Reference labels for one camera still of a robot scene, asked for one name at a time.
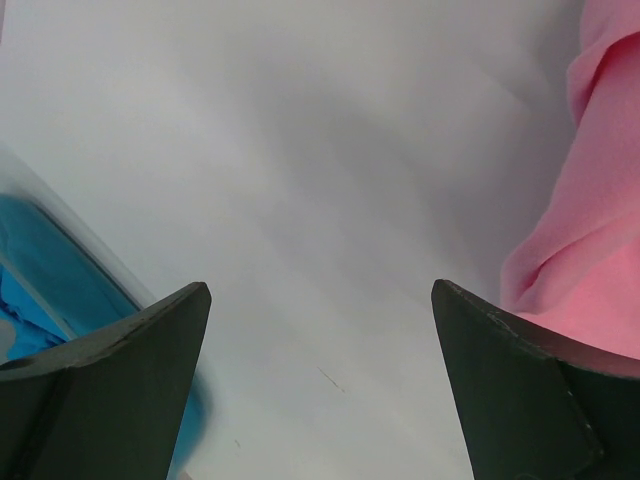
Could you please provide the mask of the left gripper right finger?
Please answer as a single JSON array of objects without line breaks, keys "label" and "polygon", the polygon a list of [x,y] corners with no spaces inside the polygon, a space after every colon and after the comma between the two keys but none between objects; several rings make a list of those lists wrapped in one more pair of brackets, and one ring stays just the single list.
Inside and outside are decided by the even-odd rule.
[{"label": "left gripper right finger", "polygon": [[440,347],[473,476],[639,478],[639,362],[434,282]]}]

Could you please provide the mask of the pink t shirt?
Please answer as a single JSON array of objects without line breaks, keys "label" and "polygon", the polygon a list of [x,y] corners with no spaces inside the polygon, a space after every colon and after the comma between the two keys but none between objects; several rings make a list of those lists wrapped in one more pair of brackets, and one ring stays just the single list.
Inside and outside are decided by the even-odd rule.
[{"label": "pink t shirt", "polygon": [[639,4],[588,1],[567,74],[576,134],[549,206],[501,272],[501,307],[639,355]]}]

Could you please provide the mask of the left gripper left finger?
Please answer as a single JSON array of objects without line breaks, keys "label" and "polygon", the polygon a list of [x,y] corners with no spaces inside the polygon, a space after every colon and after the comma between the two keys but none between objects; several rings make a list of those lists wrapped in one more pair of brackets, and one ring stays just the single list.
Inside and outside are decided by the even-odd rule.
[{"label": "left gripper left finger", "polygon": [[194,282],[1,367],[4,479],[167,477],[211,306]]}]

